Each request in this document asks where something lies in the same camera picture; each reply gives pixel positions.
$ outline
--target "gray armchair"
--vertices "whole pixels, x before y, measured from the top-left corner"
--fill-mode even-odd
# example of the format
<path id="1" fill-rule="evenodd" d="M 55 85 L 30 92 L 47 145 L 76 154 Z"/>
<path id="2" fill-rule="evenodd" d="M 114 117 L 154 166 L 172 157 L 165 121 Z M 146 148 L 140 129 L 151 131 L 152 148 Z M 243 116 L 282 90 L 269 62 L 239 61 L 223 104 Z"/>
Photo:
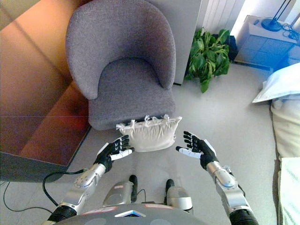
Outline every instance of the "gray armchair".
<path id="1" fill-rule="evenodd" d="M 97 130 L 175 110 L 175 44 L 164 15 L 144 0 L 93 0 L 67 29 L 71 75 Z"/>

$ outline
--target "gray panel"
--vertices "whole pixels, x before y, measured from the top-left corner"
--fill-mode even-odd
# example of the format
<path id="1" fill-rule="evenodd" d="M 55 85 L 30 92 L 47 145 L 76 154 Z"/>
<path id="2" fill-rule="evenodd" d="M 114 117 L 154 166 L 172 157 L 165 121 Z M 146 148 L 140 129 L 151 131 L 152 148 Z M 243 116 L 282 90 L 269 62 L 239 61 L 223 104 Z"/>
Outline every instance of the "gray panel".
<path id="1" fill-rule="evenodd" d="M 255 64 L 266 65 L 269 67 L 276 66 L 280 60 L 280 55 L 270 54 L 266 52 L 258 52 L 252 59 Z"/>
<path id="2" fill-rule="evenodd" d="M 260 49 L 260 52 L 265 53 L 272 53 L 272 54 L 284 54 L 286 51 L 288 51 L 293 46 L 293 43 L 285 42 L 285 41 L 279 41 L 274 39 L 268 39 L 262 48 Z"/>
<path id="3" fill-rule="evenodd" d="M 235 60 L 243 62 L 252 62 L 252 59 L 255 57 L 256 53 L 256 51 L 253 51 L 251 49 L 243 48 L 239 51 Z"/>
<path id="4" fill-rule="evenodd" d="M 0 152 L 1 180 L 6 181 L 42 181 L 45 176 L 56 171 L 66 171 L 68 166 L 36 161 Z M 49 178 L 54 181 L 62 175 Z"/>
<path id="5" fill-rule="evenodd" d="M 263 46 L 263 44 L 266 42 L 266 40 L 267 39 L 264 37 L 250 35 L 243 47 L 258 51 Z"/>
<path id="6" fill-rule="evenodd" d="M 147 0 L 156 6 L 167 18 L 176 46 L 176 76 L 175 83 L 182 84 L 188 64 L 188 57 L 192 45 L 200 0 Z"/>

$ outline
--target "white pillow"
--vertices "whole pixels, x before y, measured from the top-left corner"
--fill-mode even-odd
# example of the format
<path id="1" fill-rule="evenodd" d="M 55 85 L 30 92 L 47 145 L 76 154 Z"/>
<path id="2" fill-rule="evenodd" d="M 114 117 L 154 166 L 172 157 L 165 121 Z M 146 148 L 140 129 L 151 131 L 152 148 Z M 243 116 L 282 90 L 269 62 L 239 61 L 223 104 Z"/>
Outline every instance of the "white pillow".
<path id="1" fill-rule="evenodd" d="M 129 135 L 129 144 L 135 151 L 157 151 L 174 144 L 175 131 L 181 119 L 181 116 L 170 119 L 168 115 L 164 115 L 163 119 L 152 117 L 150 120 L 146 116 L 143 122 L 131 120 L 128 126 L 117 124 L 117 129 L 123 135 Z"/>
<path id="2" fill-rule="evenodd" d="M 263 82 L 263 88 L 253 103 L 293 94 L 300 94 L 300 63 L 274 72 Z"/>

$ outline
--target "chair cushion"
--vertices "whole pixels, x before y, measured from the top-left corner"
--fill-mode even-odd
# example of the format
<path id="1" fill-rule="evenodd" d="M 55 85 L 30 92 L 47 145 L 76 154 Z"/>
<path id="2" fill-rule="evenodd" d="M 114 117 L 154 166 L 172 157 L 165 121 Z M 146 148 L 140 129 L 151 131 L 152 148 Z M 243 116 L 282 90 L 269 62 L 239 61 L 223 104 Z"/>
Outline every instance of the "chair cushion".
<path id="1" fill-rule="evenodd" d="M 89 101 L 89 122 L 105 130 L 146 115 L 172 116 L 174 110 L 172 91 L 161 86 L 152 66 L 142 59 L 125 58 L 104 68 L 98 97 Z"/>

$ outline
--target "silver metal arm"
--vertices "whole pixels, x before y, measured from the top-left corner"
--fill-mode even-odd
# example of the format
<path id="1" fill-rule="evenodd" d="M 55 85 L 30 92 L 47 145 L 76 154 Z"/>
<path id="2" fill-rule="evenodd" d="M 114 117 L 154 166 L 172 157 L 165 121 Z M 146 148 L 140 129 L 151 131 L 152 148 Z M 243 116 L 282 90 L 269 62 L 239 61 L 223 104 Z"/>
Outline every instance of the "silver metal arm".
<path id="1" fill-rule="evenodd" d="M 222 167 L 220 165 L 216 151 L 211 144 L 188 131 L 184 131 L 183 137 L 184 142 L 187 143 L 187 148 L 177 146 L 176 150 L 187 156 L 200 159 L 201 166 L 209 172 L 216 184 L 217 192 L 221 196 L 228 217 L 237 210 L 253 212 L 229 166 Z"/>
<path id="2" fill-rule="evenodd" d="M 81 214 L 84 204 L 94 194 L 100 178 L 105 173 L 105 166 L 94 164 L 89 170 L 78 177 L 58 206 L 66 205 Z"/>
<path id="3" fill-rule="evenodd" d="M 237 180 L 230 174 L 228 166 L 222 167 L 219 162 L 214 161 L 207 164 L 207 171 L 216 184 L 216 190 L 221 196 L 222 204 L 228 217 L 236 210 L 245 209 L 252 212 Z"/>
<path id="4" fill-rule="evenodd" d="M 87 200 L 94 194 L 96 186 L 104 173 L 108 172 L 114 160 L 130 155 L 134 148 L 129 147 L 128 135 L 106 143 L 98 152 L 93 166 L 79 176 L 57 206 L 54 213 L 42 225 L 52 225 L 82 213 Z"/>

